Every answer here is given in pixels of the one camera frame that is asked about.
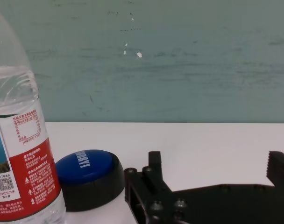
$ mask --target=green painted wall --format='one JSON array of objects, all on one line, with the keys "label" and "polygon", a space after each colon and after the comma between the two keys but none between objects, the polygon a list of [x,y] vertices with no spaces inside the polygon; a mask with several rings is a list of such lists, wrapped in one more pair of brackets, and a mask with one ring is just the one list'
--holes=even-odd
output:
[{"label": "green painted wall", "polygon": [[284,0],[0,0],[0,11],[47,121],[284,122]]}]

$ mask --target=white table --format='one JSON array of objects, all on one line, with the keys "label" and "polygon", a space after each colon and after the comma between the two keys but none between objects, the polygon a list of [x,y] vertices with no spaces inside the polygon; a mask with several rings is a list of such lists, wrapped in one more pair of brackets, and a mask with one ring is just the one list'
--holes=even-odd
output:
[{"label": "white table", "polygon": [[[219,183],[271,184],[269,151],[284,153],[284,124],[47,123],[55,161],[85,149],[116,154],[138,171],[161,151],[171,190]],[[135,224],[124,193],[100,208],[67,214],[67,224]]]}]

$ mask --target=water bottle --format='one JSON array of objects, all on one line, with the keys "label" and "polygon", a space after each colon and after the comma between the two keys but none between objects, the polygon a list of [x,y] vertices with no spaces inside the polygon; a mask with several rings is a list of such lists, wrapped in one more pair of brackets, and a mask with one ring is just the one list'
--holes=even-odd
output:
[{"label": "water bottle", "polygon": [[0,223],[63,224],[64,217],[34,74],[0,14]]}]

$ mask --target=qr code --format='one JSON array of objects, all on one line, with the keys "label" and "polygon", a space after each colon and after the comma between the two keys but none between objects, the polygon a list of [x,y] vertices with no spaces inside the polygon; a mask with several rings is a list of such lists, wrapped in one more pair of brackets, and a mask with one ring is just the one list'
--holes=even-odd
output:
[{"label": "qr code", "polygon": [[11,190],[13,189],[13,183],[11,177],[1,178],[0,179],[0,190]]}]

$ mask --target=blue cap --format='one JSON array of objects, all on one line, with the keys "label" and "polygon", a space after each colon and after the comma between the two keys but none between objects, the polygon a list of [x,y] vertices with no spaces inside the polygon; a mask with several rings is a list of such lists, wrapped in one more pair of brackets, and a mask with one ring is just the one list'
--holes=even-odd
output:
[{"label": "blue cap", "polygon": [[109,152],[85,150],[70,154],[56,163],[60,182],[82,184],[95,181],[113,168],[113,159]]}]

